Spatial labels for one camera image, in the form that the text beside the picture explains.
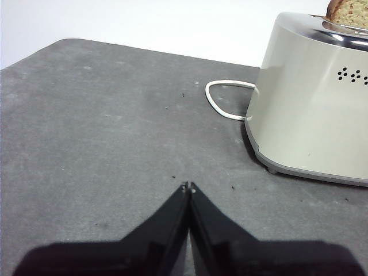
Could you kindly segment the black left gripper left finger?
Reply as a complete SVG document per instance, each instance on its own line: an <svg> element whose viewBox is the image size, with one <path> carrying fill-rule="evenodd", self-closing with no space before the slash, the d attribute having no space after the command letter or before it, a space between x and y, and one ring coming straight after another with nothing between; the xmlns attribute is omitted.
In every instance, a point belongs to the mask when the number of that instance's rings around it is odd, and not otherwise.
<svg viewBox="0 0 368 276"><path fill-rule="evenodd" d="M14 275L171 275L186 248L189 200L185 183L123 239L37 247Z"/></svg>

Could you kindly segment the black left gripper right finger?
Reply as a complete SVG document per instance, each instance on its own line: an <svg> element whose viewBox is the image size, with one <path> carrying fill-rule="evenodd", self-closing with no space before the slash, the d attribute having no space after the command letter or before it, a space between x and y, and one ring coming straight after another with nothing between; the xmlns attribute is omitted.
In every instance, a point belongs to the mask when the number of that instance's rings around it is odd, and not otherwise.
<svg viewBox="0 0 368 276"><path fill-rule="evenodd" d="M190 239L197 275L364 275L353 254L320 240L258 240L190 184Z"/></svg>

